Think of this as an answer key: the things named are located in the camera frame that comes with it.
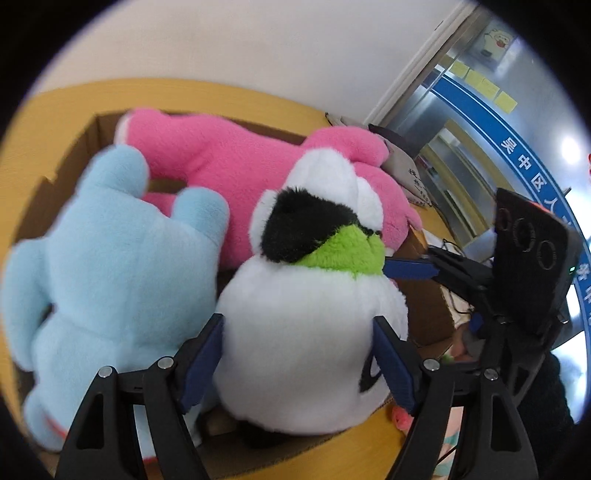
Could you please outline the yellow sticky notes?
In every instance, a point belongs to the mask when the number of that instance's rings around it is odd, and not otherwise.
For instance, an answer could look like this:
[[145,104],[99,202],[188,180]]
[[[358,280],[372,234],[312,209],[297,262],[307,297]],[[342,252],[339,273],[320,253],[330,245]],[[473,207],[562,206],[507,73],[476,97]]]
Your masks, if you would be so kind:
[[461,61],[454,61],[449,71],[456,77],[465,81],[484,98],[491,100],[502,111],[509,114],[518,105],[518,102],[499,86],[489,80],[482,73],[470,68]]

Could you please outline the white panda plush toy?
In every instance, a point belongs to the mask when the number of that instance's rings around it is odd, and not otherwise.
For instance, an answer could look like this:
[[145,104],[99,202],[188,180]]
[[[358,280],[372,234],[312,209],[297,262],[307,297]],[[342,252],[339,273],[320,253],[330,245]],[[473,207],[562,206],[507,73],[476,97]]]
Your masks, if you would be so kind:
[[384,274],[383,209],[353,164],[305,152],[259,198],[252,255],[219,296],[224,317],[214,385],[228,413],[267,431],[334,434],[386,401],[373,321],[409,331],[406,298]]

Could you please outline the light blue plush toy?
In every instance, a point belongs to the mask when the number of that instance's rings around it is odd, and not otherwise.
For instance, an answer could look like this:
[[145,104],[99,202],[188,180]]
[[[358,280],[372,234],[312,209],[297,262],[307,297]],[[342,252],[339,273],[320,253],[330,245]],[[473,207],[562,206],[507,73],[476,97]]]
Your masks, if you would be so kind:
[[62,449],[99,369],[148,368],[215,310],[228,204],[187,187],[164,214],[144,200],[148,180],[137,149],[103,149],[49,231],[6,259],[3,328],[13,361],[34,376],[22,415],[47,451]]

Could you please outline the pink plush toy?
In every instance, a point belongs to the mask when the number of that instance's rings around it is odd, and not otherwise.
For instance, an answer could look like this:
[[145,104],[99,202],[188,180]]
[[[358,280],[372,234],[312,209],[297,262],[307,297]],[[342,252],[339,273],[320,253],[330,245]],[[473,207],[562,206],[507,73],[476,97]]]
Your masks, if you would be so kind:
[[332,148],[352,161],[379,196],[384,219],[377,231],[388,251],[396,252],[410,229],[422,229],[419,213],[402,187],[382,166],[389,151],[381,137],[356,126],[315,130],[300,145],[249,131],[228,119],[207,114],[169,115],[134,109],[118,121],[114,141],[138,149],[153,179],[173,179],[214,190],[228,202],[228,233],[219,268],[236,269],[252,255],[249,224],[266,190],[283,186],[305,152]]

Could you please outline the pink and teal plush doll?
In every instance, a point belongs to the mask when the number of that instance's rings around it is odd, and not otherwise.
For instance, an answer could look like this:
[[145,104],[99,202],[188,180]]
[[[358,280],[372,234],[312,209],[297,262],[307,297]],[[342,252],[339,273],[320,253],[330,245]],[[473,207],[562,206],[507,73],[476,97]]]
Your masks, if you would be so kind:
[[452,358],[433,367],[403,343],[394,351],[389,367],[401,379],[391,390],[394,406],[391,420],[406,436],[389,472],[391,479],[430,479],[442,456],[442,447],[452,412],[456,374],[474,363],[462,347],[451,349]]

